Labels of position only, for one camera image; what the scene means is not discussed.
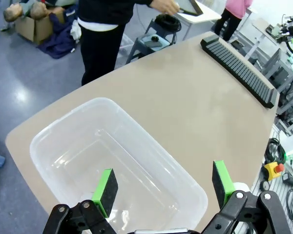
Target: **cardboard box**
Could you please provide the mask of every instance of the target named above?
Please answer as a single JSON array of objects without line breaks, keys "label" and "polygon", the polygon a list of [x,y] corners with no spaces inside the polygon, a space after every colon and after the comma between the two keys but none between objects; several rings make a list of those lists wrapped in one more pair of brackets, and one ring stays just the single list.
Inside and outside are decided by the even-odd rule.
[{"label": "cardboard box", "polygon": [[[56,16],[61,23],[64,23],[63,12],[57,13]],[[41,20],[30,17],[18,18],[15,21],[15,29],[17,33],[38,45],[53,34],[53,25],[49,16]]]}]

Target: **pink jacket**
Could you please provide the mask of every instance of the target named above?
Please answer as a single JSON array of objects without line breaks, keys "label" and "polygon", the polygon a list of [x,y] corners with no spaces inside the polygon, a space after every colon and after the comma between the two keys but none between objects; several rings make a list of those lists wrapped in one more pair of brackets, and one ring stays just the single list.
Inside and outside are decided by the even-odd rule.
[{"label": "pink jacket", "polygon": [[227,0],[226,9],[234,16],[242,19],[246,9],[252,4],[253,0]]}]

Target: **hand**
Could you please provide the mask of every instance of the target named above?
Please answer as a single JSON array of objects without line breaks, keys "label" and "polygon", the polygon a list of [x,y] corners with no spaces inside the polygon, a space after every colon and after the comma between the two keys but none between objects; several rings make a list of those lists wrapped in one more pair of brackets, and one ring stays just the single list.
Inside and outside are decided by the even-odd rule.
[{"label": "hand", "polygon": [[180,8],[174,0],[153,0],[150,7],[162,12],[168,13],[171,16],[179,12]]}]

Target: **black sweater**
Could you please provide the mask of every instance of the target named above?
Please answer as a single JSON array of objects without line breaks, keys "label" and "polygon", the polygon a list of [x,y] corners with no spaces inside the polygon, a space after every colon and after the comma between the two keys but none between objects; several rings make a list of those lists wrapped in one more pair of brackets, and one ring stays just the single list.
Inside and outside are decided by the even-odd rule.
[{"label": "black sweater", "polygon": [[126,24],[135,3],[150,5],[152,0],[79,0],[78,17],[86,22]]}]

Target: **person in black pants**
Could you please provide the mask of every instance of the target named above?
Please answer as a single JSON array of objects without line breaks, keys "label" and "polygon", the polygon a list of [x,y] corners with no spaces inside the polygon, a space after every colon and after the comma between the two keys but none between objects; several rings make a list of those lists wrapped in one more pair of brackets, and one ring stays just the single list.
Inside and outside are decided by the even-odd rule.
[{"label": "person in black pants", "polygon": [[223,34],[225,41],[230,40],[234,31],[238,28],[246,9],[252,4],[253,0],[227,0],[226,8],[215,24],[215,34],[220,35],[220,31],[224,23],[228,21],[228,25]]},{"label": "person in black pants", "polygon": [[78,23],[85,73],[82,85],[114,70],[125,25],[134,4],[146,4],[162,13],[179,11],[174,0],[80,0]]}]

